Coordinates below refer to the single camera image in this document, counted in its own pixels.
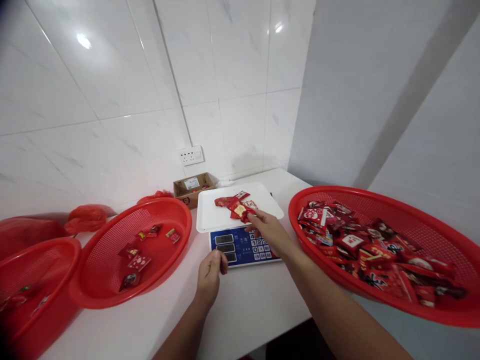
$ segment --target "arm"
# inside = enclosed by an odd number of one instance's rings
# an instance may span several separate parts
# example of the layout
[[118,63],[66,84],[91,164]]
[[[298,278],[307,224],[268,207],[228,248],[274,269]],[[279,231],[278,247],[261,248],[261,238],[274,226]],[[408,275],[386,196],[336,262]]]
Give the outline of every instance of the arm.
[[257,229],[285,262],[330,350],[339,360],[412,359],[408,352],[294,243],[278,219],[257,210]]
[[152,360],[197,357],[205,319],[219,293],[219,273],[226,274],[228,266],[227,258],[218,250],[209,253],[201,262],[195,297]]

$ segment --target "scale display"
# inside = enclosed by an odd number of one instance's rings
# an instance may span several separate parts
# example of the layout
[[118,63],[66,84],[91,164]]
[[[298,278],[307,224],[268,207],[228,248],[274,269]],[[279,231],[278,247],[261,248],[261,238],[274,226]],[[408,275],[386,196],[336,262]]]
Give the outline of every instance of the scale display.
[[263,237],[255,237],[253,231],[245,232],[245,228],[246,226],[210,232],[210,250],[218,249],[224,253],[229,268],[281,260],[275,256]]

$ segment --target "red plastic basket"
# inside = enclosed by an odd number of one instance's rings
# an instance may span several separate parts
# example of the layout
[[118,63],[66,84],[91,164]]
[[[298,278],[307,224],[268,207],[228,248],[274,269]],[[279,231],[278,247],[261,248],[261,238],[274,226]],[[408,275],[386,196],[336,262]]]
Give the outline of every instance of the red plastic basket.
[[[136,241],[138,232],[158,224],[162,225],[158,237]],[[172,228],[181,235],[175,244],[166,237]],[[83,308],[103,309],[154,289],[178,265],[191,230],[192,214],[177,199],[159,198],[125,210],[102,227],[83,249],[78,271],[70,283],[73,300]],[[132,272],[127,267],[130,260],[119,256],[119,252],[134,242],[151,261],[141,271],[139,285],[119,292],[122,279]]]
[[[370,224],[373,218],[382,218],[396,231],[418,242],[423,252],[453,262],[456,265],[455,280],[468,289],[469,295],[461,300],[445,296],[436,308],[429,308],[384,293],[343,271],[308,241],[298,225],[301,208],[307,201],[319,200],[342,203],[355,211],[364,225]],[[480,247],[438,219],[389,197],[342,186],[314,186],[300,191],[290,201],[288,216],[303,250],[344,288],[437,323],[464,328],[480,327]]]
[[[32,297],[1,315],[16,359],[37,359],[62,334],[80,308],[69,293],[69,281],[80,259],[80,243],[60,237],[31,246],[0,262],[0,299],[25,286]],[[42,307],[40,301],[48,296]]]

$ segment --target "white tiled wall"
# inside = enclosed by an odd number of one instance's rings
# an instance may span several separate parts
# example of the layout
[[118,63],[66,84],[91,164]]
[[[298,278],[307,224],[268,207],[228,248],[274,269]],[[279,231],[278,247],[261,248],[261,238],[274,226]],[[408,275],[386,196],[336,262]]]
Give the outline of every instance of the white tiled wall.
[[192,142],[205,151],[185,173],[286,168],[315,0],[155,2]]
[[[0,219],[286,168],[315,0],[157,0],[168,54],[151,0],[11,3]],[[183,168],[188,134],[206,161]]]

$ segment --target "electrical outlet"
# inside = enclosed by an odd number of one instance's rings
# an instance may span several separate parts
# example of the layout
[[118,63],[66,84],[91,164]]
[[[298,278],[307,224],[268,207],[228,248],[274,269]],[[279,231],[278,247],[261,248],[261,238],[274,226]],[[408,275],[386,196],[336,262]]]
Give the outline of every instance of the electrical outlet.
[[204,162],[204,153],[200,145],[193,147],[186,147],[180,150],[180,161],[185,167],[188,165]]

